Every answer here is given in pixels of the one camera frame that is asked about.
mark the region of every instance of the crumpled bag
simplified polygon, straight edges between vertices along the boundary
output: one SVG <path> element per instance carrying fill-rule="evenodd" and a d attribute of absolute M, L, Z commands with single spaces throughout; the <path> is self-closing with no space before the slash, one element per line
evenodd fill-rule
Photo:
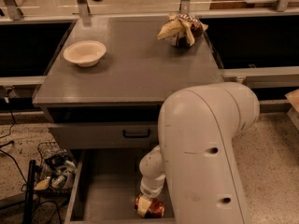
<path fill-rule="evenodd" d="M 191 47 L 195 43 L 195 38 L 201 36 L 207 27 L 190 15 L 170 14 L 169 21 L 162 27 L 157 37 L 159 40 L 165 39 L 175 47 Z"/>

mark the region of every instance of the white bowl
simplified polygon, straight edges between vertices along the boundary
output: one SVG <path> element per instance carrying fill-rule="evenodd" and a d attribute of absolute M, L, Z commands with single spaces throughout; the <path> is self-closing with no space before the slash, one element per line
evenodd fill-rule
<path fill-rule="evenodd" d="M 98 41 L 79 41 L 64 50 L 67 61 L 81 67 L 97 64 L 106 52 L 104 44 Z"/>

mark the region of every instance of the drawer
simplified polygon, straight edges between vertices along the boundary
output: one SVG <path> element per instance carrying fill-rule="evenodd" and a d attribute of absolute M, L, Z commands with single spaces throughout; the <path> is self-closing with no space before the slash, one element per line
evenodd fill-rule
<path fill-rule="evenodd" d="M 157 122 L 51 124 L 61 148 L 152 147 L 158 143 Z"/>
<path fill-rule="evenodd" d="M 65 223 L 175 224 L 167 185 L 158 197 L 165 205 L 163 218 L 144 219 L 134 209 L 138 167 L 146 153 L 141 148 L 83 150 Z"/>

